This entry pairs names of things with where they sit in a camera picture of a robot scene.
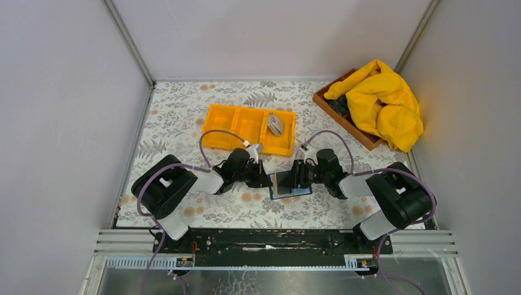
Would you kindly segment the black credit card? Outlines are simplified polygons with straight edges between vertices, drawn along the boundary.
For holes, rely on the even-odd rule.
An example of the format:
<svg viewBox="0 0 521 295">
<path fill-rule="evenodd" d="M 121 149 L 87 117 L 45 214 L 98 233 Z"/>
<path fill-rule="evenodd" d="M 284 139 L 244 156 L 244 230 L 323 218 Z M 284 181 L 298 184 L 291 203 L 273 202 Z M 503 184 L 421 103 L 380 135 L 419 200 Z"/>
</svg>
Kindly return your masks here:
<svg viewBox="0 0 521 295">
<path fill-rule="evenodd" d="M 288 171 L 282 171 L 272 175 L 274 195 L 289 195 L 291 193 L 291 187 L 288 187 L 284 181 L 288 173 Z"/>
</svg>

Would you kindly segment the blue leather card holder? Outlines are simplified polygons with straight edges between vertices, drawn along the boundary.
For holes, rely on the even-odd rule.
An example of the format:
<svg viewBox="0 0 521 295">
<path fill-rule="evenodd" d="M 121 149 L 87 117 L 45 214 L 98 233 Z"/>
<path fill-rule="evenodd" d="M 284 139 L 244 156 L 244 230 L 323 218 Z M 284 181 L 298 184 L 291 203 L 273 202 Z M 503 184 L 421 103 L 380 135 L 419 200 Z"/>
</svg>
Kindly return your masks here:
<svg viewBox="0 0 521 295">
<path fill-rule="evenodd" d="M 273 186 L 272 187 L 269 187 L 269 193 L 270 193 L 270 198 L 272 200 L 279 200 L 279 199 L 285 199 L 285 198 L 290 198 L 290 197 L 297 197 L 297 196 L 302 196 L 302 195 L 310 195 L 312 194 L 312 189 L 311 187 L 308 187 L 308 188 L 305 188 L 305 189 L 302 189 L 302 188 L 291 188 L 291 193 L 289 195 L 274 195 L 273 193 Z"/>
</svg>

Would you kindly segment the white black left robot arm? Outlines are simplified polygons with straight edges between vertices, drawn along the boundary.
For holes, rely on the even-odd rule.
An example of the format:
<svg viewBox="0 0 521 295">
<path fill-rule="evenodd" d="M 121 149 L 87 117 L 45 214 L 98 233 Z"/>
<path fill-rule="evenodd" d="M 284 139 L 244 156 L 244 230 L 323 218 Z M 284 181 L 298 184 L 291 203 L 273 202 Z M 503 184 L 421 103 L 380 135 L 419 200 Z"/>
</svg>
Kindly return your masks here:
<svg viewBox="0 0 521 295">
<path fill-rule="evenodd" d="M 132 185 L 131 193 L 140 201 L 139 213 L 145 208 L 167 237 L 167 245 L 177 253 L 190 247 L 189 226 L 175 212 L 190 192 L 221 195 L 235 183 L 251 188 L 273 186 L 259 159 L 261 144 L 246 149 L 236 148 L 222 163 L 210 170 L 181 163 L 174 155 L 166 155 Z"/>
</svg>

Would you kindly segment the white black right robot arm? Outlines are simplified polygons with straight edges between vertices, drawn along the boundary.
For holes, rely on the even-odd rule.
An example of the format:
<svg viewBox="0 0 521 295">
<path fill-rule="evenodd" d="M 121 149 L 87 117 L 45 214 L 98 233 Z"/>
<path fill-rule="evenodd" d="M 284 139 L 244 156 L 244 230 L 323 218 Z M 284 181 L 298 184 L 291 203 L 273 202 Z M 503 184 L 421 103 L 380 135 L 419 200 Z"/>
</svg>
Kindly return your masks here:
<svg viewBox="0 0 521 295">
<path fill-rule="evenodd" d="M 314 184 L 323 185 L 339 200 L 372 196 L 379 210 L 353 227 L 352 244 L 368 253 L 379 238 L 402 230 L 433 212 L 436 200 L 402 163 L 352 174 L 345 171 L 332 149 L 321 149 L 311 158 L 297 159 L 289 171 L 270 176 L 272 199 L 309 194 Z"/>
</svg>

